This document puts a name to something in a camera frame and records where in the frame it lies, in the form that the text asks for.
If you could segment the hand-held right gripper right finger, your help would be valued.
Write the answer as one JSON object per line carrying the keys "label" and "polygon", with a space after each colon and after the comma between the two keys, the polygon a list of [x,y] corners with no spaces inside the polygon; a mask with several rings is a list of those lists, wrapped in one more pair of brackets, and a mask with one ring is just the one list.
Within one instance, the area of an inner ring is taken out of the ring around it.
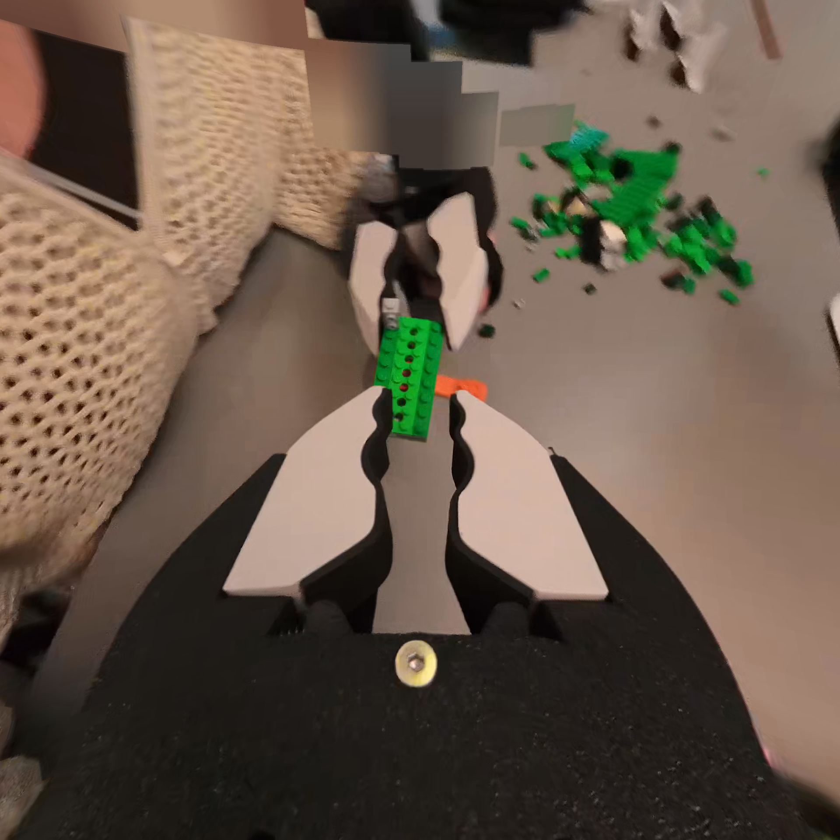
{"label": "hand-held right gripper right finger", "polygon": [[472,634],[502,603],[602,603],[609,590],[557,471],[559,458],[466,391],[449,399],[455,492],[445,569]]}

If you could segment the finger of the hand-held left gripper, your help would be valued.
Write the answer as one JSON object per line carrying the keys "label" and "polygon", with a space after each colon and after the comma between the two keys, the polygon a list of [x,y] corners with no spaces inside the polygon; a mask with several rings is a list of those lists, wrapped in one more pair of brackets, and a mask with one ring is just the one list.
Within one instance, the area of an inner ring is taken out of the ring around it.
{"label": "finger of the hand-held left gripper", "polygon": [[474,197],[462,192],[442,202],[429,215],[427,232],[438,248],[438,304],[448,346],[458,351],[476,322],[487,288],[489,263],[478,237]]}
{"label": "finger of the hand-held left gripper", "polygon": [[382,300],[399,298],[403,313],[394,279],[386,273],[389,258],[396,254],[396,244],[397,231],[383,222],[364,223],[356,230],[349,289],[353,315],[369,350],[378,350],[382,344]]}

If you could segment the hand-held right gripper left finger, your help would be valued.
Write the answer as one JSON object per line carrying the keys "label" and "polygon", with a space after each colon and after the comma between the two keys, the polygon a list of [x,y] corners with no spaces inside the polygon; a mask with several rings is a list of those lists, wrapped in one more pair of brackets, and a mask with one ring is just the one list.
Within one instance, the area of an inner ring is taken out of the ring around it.
{"label": "hand-held right gripper left finger", "polygon": [[373,386],[285,453],[223,585],[231,596],[290,598],[302,613],[332,602],[370,634],[393,561],[382,479],[392,393]]}

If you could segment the green lego assembly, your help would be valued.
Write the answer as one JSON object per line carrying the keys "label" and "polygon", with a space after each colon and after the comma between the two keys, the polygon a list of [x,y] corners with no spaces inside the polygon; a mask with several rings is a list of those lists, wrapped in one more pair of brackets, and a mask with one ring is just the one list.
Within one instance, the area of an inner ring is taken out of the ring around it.
{"label": "green lego assembly", "polygon": [[445,347],[442,326],[400,317],[383,332],[374,384],[392,393],[392,434],[425,441],[434,408],[438,366]]}

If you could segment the pile of green lego bricks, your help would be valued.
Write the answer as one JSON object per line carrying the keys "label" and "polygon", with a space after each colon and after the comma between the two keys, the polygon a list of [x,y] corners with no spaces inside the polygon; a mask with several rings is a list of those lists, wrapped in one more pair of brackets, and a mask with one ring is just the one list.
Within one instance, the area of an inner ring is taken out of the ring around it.
{"label": "pile of green lego bricks", "polygon": [[754,284],[753,266],[736,255],[738,230],[710,196],[688,203],[673,189],[682,151],[675,141],[656,150],[617,147],[609,133],[575,119],[567,140],[542,147],[569,184],[557,194],[534,193],[528,215],[511,216],[508,225],[531,250],[548,243],[555,259],[601,274],[661,256],[669,269],[659,284],[687,296],[719,274],[717,298],[738,307]]}

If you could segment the orange brick separator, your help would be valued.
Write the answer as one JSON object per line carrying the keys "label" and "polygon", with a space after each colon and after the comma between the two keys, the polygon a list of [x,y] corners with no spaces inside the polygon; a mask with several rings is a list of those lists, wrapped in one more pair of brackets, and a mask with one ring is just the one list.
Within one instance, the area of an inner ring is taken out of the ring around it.
{"label": "orange brick separator", "polygon": [[467,392],[481,402],[486,402],[488,386],[482,381],[464,379],[446,374],[437,375],[434,387],[435,396],[449,399],[458,392]]}

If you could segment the cream knit sweater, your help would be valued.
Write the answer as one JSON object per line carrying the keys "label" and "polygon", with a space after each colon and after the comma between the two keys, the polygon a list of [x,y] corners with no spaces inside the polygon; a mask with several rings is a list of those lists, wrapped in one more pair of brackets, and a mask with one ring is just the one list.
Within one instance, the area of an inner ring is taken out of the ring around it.
{"label": "cream knit sweater", "polygon": [[140,221],[2,155],[2,645],[27,595],[90,559],[204,325],[149,209]]}

